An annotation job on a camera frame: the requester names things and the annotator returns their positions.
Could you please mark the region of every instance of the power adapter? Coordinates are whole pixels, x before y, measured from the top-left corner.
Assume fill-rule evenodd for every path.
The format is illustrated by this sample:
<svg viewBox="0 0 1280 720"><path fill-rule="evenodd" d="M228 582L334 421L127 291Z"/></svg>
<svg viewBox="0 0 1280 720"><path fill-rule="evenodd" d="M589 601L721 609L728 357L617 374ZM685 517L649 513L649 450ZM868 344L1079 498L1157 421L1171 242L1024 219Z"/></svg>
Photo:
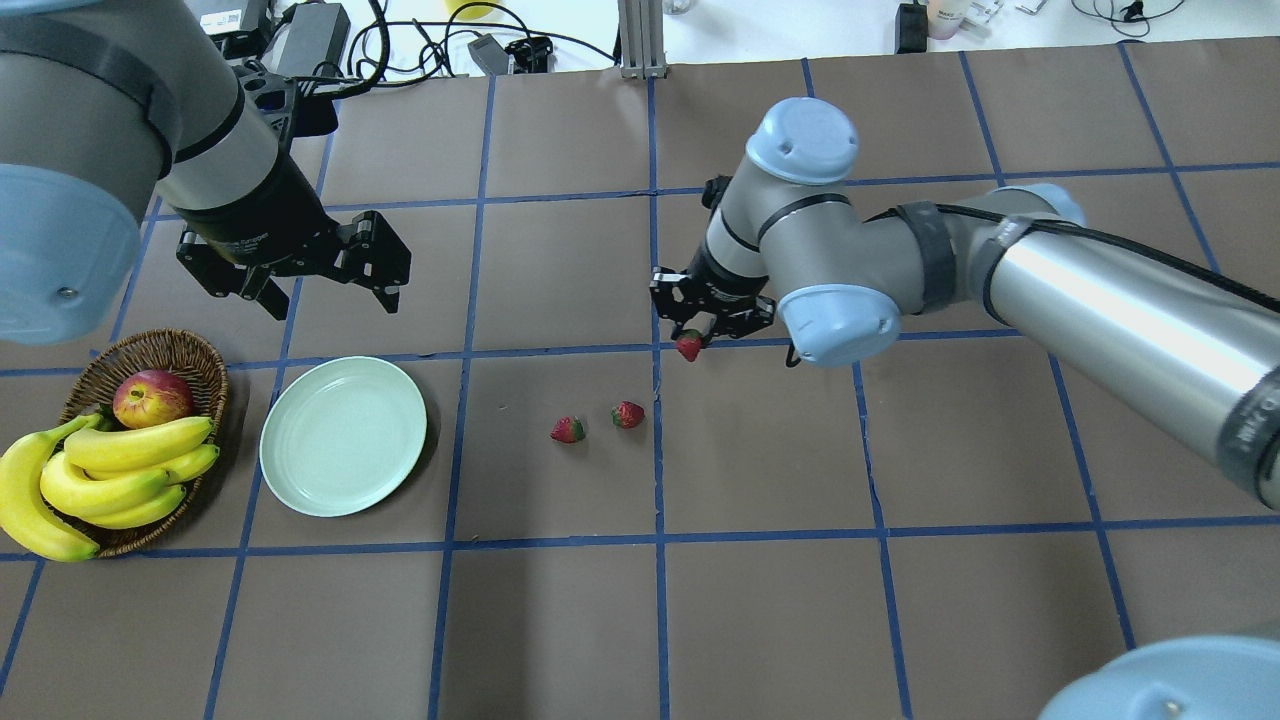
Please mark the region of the power adapter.
<svg viewBox="0 0 1280 720"><path fill-rule="evenodd" d="M506 47L492 35L467 44L471 59L490 76L545 73L553 50L552 38L540 35L516 40Z"/></svg>
<svg viewBox="0 0 1280 720"><path fill-rule="evenodd" d="M351 20L338 3L305 3L289 8L289 35L275 63L284 77L338 74Z"/></svg>
<svg viewBox="0 0 1280 720"><path fill-rule="evenodd" d="M924 5L902 3L897 6L897 28L895 31L897 50L895 55L924 53L929 46L929 19Z"/></svg>

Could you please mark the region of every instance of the wicker basket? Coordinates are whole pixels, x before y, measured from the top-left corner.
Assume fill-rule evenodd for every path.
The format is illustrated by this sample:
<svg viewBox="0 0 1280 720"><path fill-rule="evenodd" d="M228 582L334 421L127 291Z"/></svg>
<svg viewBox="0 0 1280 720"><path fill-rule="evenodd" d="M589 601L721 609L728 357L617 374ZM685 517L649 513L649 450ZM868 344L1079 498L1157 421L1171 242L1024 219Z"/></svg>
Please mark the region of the wicker basket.
<svg viewBox="0 0 1280 720"><path fill-rule="evenodd" d="M120 383L133 373L147 369L168 370L187 380L196 401L195 413L214 419L214 432L205 442L216 443L221 432L223 411L227 409L227 365L221 354L209 341L179 329L147 331L106 348L76 380L76 387L72 388L63 407L60 421L70 420L86 407L96 407L99 404L110 406ZM218 488L209 487L209 479L204 477L186 483L187 495L182 503L163 520L141 528L109 530L56 510L54 512L93 538L101 546L99 557L113 557L141 550L191 520L198 510L207 506L207 498L216 495Z"/></svg>

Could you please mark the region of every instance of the robotic arm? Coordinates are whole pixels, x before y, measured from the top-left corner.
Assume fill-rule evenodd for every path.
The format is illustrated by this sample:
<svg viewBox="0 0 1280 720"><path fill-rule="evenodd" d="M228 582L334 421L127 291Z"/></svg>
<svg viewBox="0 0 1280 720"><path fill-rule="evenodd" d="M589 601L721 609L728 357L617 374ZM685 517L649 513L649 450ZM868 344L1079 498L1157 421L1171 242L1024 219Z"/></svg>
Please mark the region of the robotic arm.
<svg viewBox="0 0 1280 720"><path fill-rule="evenodd" d="M893 342L901 314L980 302L1280 509L1280 304L1083 227L1056 186L957 205L913 202L860 223L842 182L852 123L820 100L765 114L735 176L708 183L707 236L650 295L707 338L787 324L804 361L849 365ZM782 300L762 297L772 278Z"/></svg>
<svg viewBox="0 0 1280 720"><path fill-rule="evenodd" d="M233 72L179 1L0 8L0 340L101 324L154 190L187 222L177 256L210 295L284 319L273 278L320 274L394 313L410 251L378 213L325 214L288 154L296 86L280 81Z"/></svg>

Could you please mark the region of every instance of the strawberry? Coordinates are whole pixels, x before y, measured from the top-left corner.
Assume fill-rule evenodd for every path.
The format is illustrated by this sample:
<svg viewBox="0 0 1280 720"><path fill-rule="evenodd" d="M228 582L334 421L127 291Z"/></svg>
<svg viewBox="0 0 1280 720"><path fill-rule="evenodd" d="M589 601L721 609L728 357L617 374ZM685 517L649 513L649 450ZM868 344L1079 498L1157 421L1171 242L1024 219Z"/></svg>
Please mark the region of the strawberry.
<svg viewBox="0 0 1280 720"><path fill-rule="evenodd" d="M704 345L707 343L703 342L703 333L698 331L685 331L676 338L676 351L690 363L698 360L698 354L703 351Z"/></svg>
<svg viewBox="0 0 1280 720"><path fill-rule="evenodd" d="M620 402L618 406L613 409L612 414L613 424L623 430L630 430L644 420L644 407L640 407L630 400Z"/></svg>
<svg viewBox="0 0 1280 720"><path fill-rule="evenodd" d="M586 437L582 423L577 418L561 418L552 430L552 439L572 445Z"/></svg>

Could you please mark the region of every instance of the white table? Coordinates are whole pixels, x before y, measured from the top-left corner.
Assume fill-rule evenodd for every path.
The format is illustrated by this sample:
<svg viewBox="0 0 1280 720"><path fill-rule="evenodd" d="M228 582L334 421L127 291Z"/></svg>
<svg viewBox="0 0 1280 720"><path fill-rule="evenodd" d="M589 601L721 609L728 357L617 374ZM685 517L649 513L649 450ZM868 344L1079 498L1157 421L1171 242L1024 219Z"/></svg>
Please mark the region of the white table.
<svg viewBox="0 0 1280 720"><path fill-rule="evenodd" d="M352 19L352 35L372 19L367 0L340 0ZM389 0L389 19L444 20L440 0ZM893 53L896 0L692 0L684 15L667 17L663 24L668 63L746 63L840 55L887 55ZM1092 0L1078 0L1088 8ZM1100 0L1107 6L1108 0ZM1147 13L1171 8L1176 0L1148 0ZM1084 17L1070 0L1047 0L1037 15L1015 9L1007 0L991 20L989 37L961 29L947 41L929 41L929 51L1007 47L1052 47L1107 45L1121 36L1100 19ZM612 51L617 32L616 0L506 0L534 29L579 37ZM1116 0L1116 8L1128 0ZM511 22L494 12L481 22ZM1142 24L1123 26L1140 31ZM443 35L431 28L433 36ZM1174 40L1257 37L1280 35L1277 0L1187 0L1172 14L1152 22L1148 42ZM497 31L509 42L518 37ZM467 38L456 38L453 68L458 74L479 74L466 50ZM371 44L376 47L376 40ZM411 27L394 28L393 64L417 61L421 41ZM600 69L604 58L571 42L556 41L554 72Z"/></svg>

